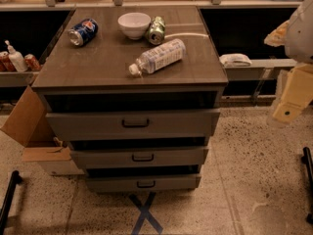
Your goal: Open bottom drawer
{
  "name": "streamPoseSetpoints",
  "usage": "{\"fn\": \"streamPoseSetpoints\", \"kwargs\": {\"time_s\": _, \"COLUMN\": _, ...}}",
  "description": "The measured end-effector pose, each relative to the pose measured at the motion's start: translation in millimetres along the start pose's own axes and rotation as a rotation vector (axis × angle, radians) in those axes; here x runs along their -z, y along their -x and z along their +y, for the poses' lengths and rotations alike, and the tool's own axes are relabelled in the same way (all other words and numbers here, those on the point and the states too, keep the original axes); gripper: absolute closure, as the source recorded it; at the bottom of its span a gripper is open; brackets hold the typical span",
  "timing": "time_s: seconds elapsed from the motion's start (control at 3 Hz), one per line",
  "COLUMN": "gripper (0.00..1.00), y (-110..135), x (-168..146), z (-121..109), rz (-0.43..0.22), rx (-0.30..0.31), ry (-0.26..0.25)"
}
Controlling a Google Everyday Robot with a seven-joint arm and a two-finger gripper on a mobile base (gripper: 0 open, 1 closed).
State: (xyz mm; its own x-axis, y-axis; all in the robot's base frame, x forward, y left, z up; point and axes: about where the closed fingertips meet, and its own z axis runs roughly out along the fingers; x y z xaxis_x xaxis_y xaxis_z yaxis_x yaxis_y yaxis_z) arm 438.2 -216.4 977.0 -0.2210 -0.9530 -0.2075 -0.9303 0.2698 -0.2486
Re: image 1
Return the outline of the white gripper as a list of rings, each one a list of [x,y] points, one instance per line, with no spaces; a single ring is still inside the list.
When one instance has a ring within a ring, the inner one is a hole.
[[[285,44],[286,33],[290,21],[285,21],[269,33],[264,43],[279,47]],[[287,83],[280,98],[270,107],[266,122],[270,126],[287,126],[313,100],[313,65],[298,64],[288,72]]]

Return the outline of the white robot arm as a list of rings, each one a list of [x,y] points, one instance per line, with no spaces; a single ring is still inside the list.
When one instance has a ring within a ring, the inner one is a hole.
[[[286,55],[296,61],[290,71],[280,71],[276,99],[267,118],[269,125],[284,127],[313,101],[313,0],[303,0],[288,21],[266,36],[264,43],[284,46]]]

